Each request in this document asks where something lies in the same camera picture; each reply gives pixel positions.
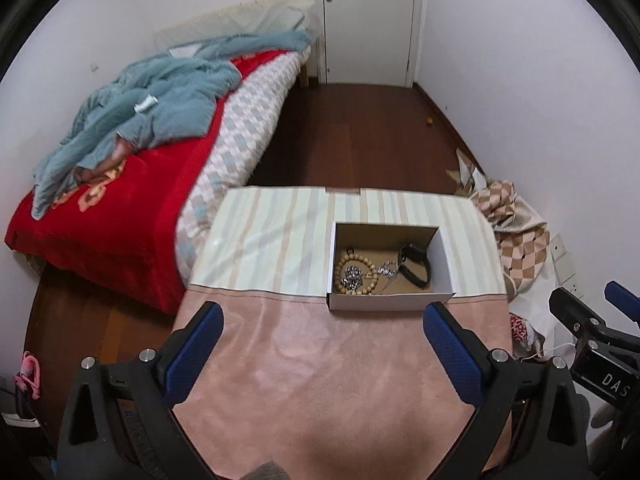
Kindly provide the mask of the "black smart band watch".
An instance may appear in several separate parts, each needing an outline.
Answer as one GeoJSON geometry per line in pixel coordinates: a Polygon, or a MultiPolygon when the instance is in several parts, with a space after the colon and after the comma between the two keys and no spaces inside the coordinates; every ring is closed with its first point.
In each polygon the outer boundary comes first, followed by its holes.
{"type": "Polygon", "coordinates": [[[413,286],[428,289],[431,285],[432,267],[428,260],[426,247],[417,244],[405,244],[397,256],[398,272],[413,286]]]}

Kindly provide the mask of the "white printed plastic bag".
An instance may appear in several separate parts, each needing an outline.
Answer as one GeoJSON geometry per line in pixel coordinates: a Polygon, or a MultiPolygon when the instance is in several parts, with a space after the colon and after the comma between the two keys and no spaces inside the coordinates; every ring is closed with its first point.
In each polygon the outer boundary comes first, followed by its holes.
{"type": "Polygon", "coordinates": [[[548,257],[533,284],[510,302],[511,332],[517,356],[548,360],[559,349],[556,330],[562,325],[553,316],[548,304],[555,287],[555,270],[548,257]]]}

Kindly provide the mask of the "brown checkered cloth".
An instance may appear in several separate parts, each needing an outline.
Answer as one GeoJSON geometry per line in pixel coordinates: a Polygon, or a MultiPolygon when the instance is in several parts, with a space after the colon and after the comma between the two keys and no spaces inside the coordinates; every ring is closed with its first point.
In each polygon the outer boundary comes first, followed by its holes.
{"type": "Polygon", "coordinates": [[[492,181],[471,200],[494,232],[508,295],[518,296],[533,284],[547,260],[548,223],[509,181],[492,181]]]}

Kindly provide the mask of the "white cardboard box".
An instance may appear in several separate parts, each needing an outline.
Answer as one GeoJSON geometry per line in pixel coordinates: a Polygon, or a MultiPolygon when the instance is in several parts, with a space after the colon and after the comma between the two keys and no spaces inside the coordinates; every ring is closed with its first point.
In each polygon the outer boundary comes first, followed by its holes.
{"type": "Polygon", "coordinates": [[[454,296],[442,229],[437,226],[345,223],[332,226],[326,303],[331,311],[413,312],[454,296]],[[426,247],[431,285],[420,289],[399,272],[405,244],[426,247]]]}

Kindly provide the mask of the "red bed blanket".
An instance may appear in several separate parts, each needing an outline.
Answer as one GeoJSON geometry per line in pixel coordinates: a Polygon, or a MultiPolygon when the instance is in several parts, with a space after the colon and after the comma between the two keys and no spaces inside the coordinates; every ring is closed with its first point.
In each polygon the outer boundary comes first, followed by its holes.
{"type": "MultiPolygon", "coordinates": [[[[293,51],[247,54],[232,63],[243,80],[285,52],[293,51]]],[[[6,246],[157,310],[175,312],[186,290],[175,256],[179,214],[217,139],[224,103],[235,90],[217,102],[206,136],[136,152],[119,144],[107,162],[82,170],[80,185],[55,200],[40,220],[30,214],[31,189],[6,227],[6,246]]]]}

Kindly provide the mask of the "pink clothes hanger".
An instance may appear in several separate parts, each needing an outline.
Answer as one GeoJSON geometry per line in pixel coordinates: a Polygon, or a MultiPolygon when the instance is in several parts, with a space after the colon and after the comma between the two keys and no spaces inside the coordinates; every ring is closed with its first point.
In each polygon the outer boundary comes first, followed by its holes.
{"type": "Polygon", "coordinates": [[[21,367],[13,377],[16,388],[21,393],[28,394],[32,400],[40,398],[40,364],[36,357],[29,351],[25,351],[22,356],[21,367]]]}

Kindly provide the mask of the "torn cardboard pieces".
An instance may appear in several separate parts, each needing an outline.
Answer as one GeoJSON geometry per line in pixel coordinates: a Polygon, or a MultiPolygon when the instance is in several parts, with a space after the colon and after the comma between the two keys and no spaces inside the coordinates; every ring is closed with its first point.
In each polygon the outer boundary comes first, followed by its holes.
{"type": "Polygon", "coordinates": [[[470,197],[475,192],[487,188],[490,181],[482,173],[482,170],[475,166],[474,162],[460,148],[456,149],[456,155],[458,168],[446,171],[446,175],[456,184],[454,194],[470,197]]]}

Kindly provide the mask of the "teal fleece blanket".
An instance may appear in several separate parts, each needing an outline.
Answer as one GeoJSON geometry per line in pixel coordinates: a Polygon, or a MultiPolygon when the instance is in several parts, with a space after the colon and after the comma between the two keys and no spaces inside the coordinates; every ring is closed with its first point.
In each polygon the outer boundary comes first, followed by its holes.
{"type": "Polygon", "coordinates": [[[119,144],[136,152],[206,136],[217,102],[242,80],[234,58],[302,52],[311,41],[306,29],[221,36],[188,56],[164,52],[130,64],[82,102],[60,145],[34,169],[32,218],[42,219],[55,200],[80,185],[82,170],[107,162],[119,144]]]}

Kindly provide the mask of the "white door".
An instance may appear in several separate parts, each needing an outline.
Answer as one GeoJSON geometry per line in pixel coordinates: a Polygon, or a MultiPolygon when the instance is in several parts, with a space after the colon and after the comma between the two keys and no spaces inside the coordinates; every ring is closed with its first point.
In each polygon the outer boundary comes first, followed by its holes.
{"type": "Polygon", "coordinates": [[[322,84],[409,87],[425,0],[314,0],[322,84]]]}

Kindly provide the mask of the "white headboard pillow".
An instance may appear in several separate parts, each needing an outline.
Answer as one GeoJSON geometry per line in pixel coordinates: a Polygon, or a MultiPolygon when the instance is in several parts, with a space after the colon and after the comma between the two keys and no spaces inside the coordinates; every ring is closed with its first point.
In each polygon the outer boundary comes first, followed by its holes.
{"type": "Polygon", "coordinates": [[[252,0],[188,18],[154,32],[157,51],[220,36],[263,35],[307,29],[318,32],[314,0],[252,0]]]}

